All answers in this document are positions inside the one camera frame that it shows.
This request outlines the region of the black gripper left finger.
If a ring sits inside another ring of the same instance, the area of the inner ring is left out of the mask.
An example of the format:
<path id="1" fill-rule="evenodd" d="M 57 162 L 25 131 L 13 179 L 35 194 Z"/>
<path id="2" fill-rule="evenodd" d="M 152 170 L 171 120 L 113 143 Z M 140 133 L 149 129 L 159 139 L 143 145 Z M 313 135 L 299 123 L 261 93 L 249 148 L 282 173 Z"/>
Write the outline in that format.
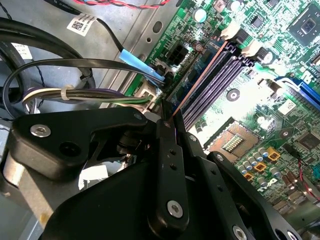
<path id="1" fill-rule="evenodd" d="M 175 126 L 133 107 L 15 119 L 9 184 L 45 234 L 182 234 L 189 224 Z"/>

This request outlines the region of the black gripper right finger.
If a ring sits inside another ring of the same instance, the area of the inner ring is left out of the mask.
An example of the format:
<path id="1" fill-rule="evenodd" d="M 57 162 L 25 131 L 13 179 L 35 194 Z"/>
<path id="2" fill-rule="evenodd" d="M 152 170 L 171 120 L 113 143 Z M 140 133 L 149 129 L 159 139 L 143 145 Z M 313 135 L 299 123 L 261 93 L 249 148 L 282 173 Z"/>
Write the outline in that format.
<path id="1" fill-rule="evenodd" d="M 297 231 L 220 152 L 205 154 L 188 133 L 182 116 L 174 125 L 183 153 L 197 170 L 195 180 L 208 192 L 224 240 L 299 240 Z"/>

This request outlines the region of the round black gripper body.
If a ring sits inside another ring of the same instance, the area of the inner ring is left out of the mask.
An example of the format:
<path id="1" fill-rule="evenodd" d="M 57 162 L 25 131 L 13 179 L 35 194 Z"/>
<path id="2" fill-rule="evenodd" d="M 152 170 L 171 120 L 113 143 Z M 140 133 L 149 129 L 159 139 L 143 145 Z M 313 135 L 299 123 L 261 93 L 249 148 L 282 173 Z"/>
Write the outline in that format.
<path id="1" fill-rule="evenodd" d="M 62 203 L 44 240 L 224 240 L 206 188 L 182 163 L 132 165 Z"/>

